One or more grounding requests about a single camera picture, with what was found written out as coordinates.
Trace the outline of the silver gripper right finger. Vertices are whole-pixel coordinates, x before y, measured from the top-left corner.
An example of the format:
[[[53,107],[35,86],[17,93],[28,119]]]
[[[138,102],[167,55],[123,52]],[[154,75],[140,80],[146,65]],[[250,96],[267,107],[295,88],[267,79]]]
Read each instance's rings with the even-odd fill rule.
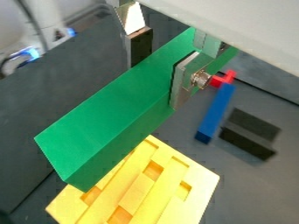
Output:
[[[170,105],[174,109],[188,101],[195,88],[204,89],[208,86],[211,73],[207,67],[227,49],[223,41],[200,30],[195,30],[192,45],[195,50],[174,64],[172,68]]]

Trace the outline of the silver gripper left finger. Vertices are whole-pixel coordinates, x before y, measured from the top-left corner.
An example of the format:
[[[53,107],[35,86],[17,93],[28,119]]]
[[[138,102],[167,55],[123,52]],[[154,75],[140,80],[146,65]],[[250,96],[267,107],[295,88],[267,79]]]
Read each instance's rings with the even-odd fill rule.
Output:
[[[120,2],[116,15],[124,30],[127,67],[134,67],[152,53],[154,29],[146,25],[139,2]]]

